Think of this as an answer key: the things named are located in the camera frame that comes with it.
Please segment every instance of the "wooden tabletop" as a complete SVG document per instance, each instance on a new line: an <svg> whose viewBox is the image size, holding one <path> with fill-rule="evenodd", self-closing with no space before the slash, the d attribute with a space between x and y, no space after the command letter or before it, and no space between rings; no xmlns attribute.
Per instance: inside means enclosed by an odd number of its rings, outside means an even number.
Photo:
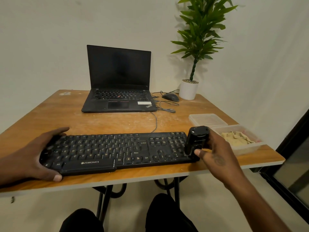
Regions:
<svg viewBox="0 0 309 232"><path fill-rule="evenodd" d="M117 134L117 133L147 133L155 128L155 118L149 112L138 113L82 113L82 106L89 91L59 90L46 99L35 109L22 117L10 128L0 134L0 158L6 156L42 132L69 126L68 135ZM156 132L185 132L193 124L189 121L190 114L214 113L228 125L237 124L232 118L218 109L200 94L195 100L180 99L176 113L157 111ZM284 158L267 145L259 150L237 157L241 167L253 168L282 164ZM64 177L59 183L45 181L27 181L15 186L0 189L0 196L16 196L31 191L58 191L84 187L95 187L110 184L130 183L145 180L187 176L208 172L202 161L189 164L175 164L155 167L121 169L112 173L89 174Z"/></svg>

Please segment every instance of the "person's leg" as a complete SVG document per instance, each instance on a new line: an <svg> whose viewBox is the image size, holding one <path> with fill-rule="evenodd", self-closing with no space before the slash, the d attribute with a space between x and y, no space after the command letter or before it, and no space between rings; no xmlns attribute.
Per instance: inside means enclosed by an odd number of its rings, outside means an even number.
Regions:
<svg viewBox="0 0 309 232"><path fill-rule="evenodd" d="M95 214L85 208L76 210L64 220L59 232L104 232Z"/></svg>
<svg viewBox="0 0 309 232"><path fill-rule="evenodd" d="M194 224L177 207L172 197L158 194L147 212L146 232L197 232Z"/></svg>

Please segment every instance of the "white table edge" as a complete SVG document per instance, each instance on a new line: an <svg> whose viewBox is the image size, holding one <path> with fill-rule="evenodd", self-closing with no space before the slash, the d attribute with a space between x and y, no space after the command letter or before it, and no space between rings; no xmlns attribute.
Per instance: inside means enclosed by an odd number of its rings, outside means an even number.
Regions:
<svg viewBox="0 0 309 232"><path fill-rule="evenodd" d="M241 166L241 168L242 169L258 168L258 167L280 165L280 164L283 164L283 163L284 163L284 161L275 161L275 162L268 162L268 163L262 163L262 164L243 165L243 166ZM80 189L80 188L90 188L90 187L99 187L99 186L107 186L107 185L116 185L116 184L122 184L122 183L143 182L143 181L149 181L149 180L183 177L183 176L196 175L196 174L206 174L206 173L209 173L209 170L183 172L183 173L172 173L172 174L163 174L163 175L153 175L153 176L147 176L147 177L119 179L119 180L104 181L104 182L82 183L82 184L74 184L74 185L59 186L59 187L45 187L45 188L39 188L39 189L9 191L9 192L0 193L0 197L12 197L12 196L20 196L20 195L26 195L26 194L31 194L31 193L44 193L44 192L52 192L52 191L64 191L64 190L73 190L73 189Z"/></svg>

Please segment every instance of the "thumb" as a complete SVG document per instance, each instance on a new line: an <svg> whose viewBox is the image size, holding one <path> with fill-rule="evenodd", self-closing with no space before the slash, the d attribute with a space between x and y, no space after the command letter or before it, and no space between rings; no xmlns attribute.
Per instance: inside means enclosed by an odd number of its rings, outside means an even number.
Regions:
<svg viewBox="0 0 309 232"><path fill-rule="evenodd" d="M44 181L54 181L60 182L62 180L62 175L55 170L45 168L44 166L38 166L35 172L33 172L33 176L36 179L44 180Z"/></svg>
<svg viewBox="0 0 309 232"><path fill-rule="evenodd" d="M200 150L200 149L195 149L194 150L194 154L197 155L200 159L204 159L204 156L207 155L209 152L207 151L203 151L203 150Z"/></svg>

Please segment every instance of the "black laptop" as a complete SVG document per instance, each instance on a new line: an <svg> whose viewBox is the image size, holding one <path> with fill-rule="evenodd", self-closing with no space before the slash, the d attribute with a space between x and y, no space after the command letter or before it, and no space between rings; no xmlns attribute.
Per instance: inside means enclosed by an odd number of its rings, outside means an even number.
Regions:
<svg viewBox="0 0 309 232"><path fill-rule="evenodd" d="M87 45L91 90L82 112L150 112L151 52Z"/></svg>

